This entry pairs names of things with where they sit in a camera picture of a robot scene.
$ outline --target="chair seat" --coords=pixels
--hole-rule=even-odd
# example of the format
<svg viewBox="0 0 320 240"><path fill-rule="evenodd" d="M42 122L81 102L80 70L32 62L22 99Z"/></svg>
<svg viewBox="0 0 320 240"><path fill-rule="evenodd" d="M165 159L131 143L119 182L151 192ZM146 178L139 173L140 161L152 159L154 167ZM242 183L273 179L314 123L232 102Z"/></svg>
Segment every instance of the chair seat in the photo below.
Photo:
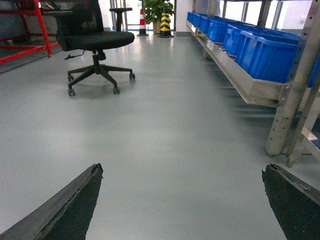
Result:
<svg viewBox="0 0 320 240"><path fill-rule="evenodd" d="M101 31L85 35L66 36L67 45L72 49L87 51L115 49L132 43L135 35L131 32Z"/></svg>

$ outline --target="green leaves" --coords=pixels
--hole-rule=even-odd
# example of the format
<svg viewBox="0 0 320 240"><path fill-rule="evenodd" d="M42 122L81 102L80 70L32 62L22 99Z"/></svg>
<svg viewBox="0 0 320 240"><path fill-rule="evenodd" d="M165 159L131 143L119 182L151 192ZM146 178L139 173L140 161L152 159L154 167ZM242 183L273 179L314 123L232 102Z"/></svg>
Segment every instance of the green leaves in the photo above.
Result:
<svg viewBox="0 0 320 240"><path fill-rule="evenodd" d="M166 7L172 16L175 13L174 5L170 0L145 0L145 21L146 24L161 21L163 9Z"/></svg>

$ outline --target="potted plant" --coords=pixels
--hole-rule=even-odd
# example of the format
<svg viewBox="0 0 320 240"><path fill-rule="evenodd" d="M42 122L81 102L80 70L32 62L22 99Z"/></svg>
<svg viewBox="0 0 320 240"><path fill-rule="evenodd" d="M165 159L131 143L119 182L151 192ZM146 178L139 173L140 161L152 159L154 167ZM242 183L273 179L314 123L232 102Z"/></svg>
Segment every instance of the potted plant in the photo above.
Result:
<svg viewBox="0 0 320 240"><path fill-rule="evenodd" d="M153 23L153 33L160 33L161 17L164 8L168 9L168 13L172 16L174 5L170 0L145 0L145 22L146 24Z"/></svg>

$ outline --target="plant pot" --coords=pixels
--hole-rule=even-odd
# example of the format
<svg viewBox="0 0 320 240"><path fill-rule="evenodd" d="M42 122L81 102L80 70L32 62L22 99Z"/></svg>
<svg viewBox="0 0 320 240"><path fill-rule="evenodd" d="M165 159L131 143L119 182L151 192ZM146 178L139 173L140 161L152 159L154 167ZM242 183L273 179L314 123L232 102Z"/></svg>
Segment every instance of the plant pot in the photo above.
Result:
<svg viewBox="0 0 320 240"><path fill-rule="evenodd" d="M161 21L154 21L153 22L153 33L154 34L160 34L160 26L161 26Z"/></svg>

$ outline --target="chair base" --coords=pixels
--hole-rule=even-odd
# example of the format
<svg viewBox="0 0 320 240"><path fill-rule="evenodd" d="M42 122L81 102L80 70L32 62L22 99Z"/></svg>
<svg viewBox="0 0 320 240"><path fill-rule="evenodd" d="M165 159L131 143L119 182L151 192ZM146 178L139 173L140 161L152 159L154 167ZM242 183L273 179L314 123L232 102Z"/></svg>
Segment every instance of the chair base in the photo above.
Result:
<svg viewBox="0 0 320 240"><path fill-rule="evenodd" d="M117 67L117 66L108 66L104 64L99 64L99 60L97 55L93 55L93 62L94 65L91 66L86 66L82 68L78 68L75 70L68 71L68 94L69 96L74 96L75 95L75 90L72 88L73 85L79 83L80 81L86 79L87 77L91 76L92 74L100 74L104 76L109 82L111 82L114 86L113 88L113 93L114 94L119 94L120 89L117 86L116 80L112 76L109 75L110 71L114 72L130 72L129 78L130 80L135 80L136 76L133 73L133 70L131 68L124 68L124 67ZM71 74L77 74L81 73L78 77L74 78Z"/></svg>

